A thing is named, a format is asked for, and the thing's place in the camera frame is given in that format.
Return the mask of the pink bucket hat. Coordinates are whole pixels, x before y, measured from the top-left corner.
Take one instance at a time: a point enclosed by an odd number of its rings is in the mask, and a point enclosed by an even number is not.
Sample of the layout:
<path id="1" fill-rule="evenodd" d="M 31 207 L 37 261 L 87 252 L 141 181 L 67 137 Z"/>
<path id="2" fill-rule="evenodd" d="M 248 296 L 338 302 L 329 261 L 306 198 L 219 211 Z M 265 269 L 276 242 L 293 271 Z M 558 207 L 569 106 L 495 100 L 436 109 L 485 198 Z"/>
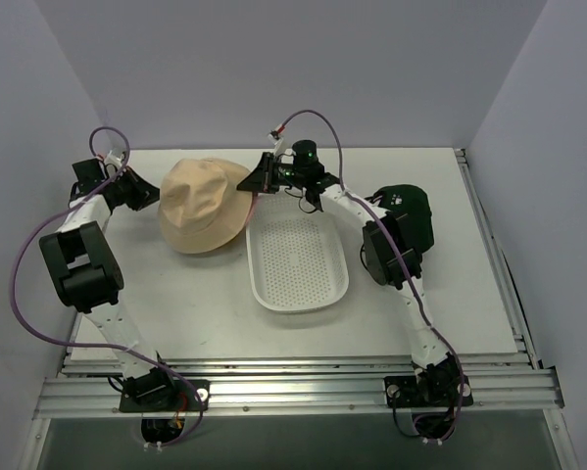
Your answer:
<path id="1" fill-rule="evenodd" d="M 245 220 L 245 226 L 247 226 L 250 223 L 250 221 L 252 220 L 252 217 L 253 217 L 255 209 L 256 209 L 256 205 L 259 202 L 259 198 L 260 198 L 260 196 L 258 193 L 252 194 L 252 203 L 251 203 L 250 209 L 248 211 L 248 214 L 247 214 L 247 217 Z"/>

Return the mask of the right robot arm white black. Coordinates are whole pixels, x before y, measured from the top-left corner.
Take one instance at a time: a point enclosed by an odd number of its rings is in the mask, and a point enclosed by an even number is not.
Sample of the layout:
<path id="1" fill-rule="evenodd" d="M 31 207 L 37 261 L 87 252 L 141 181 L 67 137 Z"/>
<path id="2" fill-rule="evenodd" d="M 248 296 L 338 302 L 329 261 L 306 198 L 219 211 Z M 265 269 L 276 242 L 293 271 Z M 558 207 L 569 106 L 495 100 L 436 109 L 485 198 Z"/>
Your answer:
<path id="1" fill-rule="evenodd" d="M 443 407 L 452 412 L 473 403 L 463 364 L 449 340 L 434 325 L 423 287 L 423 255 L 434 244 L 427 196 L 416 190 L 416 205 L 396 206 L 377 191 L 363 198 L 348 188 L 342 172 L 331 173 L 312 140 L 286 150 L 281 142 L 262 153 L 256 167 L 237 186 L 256 195 L 297 189 L 317 212 L 351 222 L 362 236 L 367 273 L 379 286 L 396 290 L 406 308 L 404 328 L 414 375 L 413 391 L 402 392 L 408 407 Z"/>

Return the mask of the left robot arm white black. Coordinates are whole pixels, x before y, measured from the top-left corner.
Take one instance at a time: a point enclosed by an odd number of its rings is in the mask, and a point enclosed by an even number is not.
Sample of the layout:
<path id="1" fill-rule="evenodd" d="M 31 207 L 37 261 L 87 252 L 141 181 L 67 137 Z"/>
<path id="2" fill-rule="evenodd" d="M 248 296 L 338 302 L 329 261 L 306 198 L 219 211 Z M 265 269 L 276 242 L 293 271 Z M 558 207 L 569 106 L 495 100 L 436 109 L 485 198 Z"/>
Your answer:
<path id="1" fill-rule="evenodd" d="M 116 356 L 122 412 L 203 411 L 207 385 L 173 376 L 147 344 L 121 301 L 124 280 L 105 237 L 114 209 L 141 211 L 159 199 L 157 187 L 109 153 L 73 164 L 69 213 L 39 248 L 60 301 L 86 317 Z"/>

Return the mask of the beige cloth hat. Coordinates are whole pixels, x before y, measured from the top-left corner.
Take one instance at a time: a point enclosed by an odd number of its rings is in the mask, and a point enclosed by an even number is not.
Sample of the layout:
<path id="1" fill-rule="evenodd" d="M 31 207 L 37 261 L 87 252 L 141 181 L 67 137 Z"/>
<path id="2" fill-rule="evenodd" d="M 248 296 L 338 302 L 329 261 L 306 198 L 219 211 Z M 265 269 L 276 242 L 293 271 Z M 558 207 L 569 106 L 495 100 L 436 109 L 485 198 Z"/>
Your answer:
<path id="1" fill-rule="evenodd" d="M 217 158 L 182 159 L 160 186 L 158 220 L 169 246 L 185 255 L 216 250 L 239 235 L 254 206 L 237 185 L 250 170 Z"/>

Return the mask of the black cap green brim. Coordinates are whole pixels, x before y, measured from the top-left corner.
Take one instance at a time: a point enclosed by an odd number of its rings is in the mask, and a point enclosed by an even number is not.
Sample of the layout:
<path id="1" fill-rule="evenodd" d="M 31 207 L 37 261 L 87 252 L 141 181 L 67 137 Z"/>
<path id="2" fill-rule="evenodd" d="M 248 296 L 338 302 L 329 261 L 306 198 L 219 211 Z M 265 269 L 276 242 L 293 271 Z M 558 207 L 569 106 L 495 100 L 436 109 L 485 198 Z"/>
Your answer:
<path id="1" fill-rule="evenodd" d="M 415 238 L 415 248 L 420 254 L 433 247 L 432 211 L 423 189 L 411 184 L 384 186 L 366 200 L 391 211 L 396 217 L 406 215 Z"/>

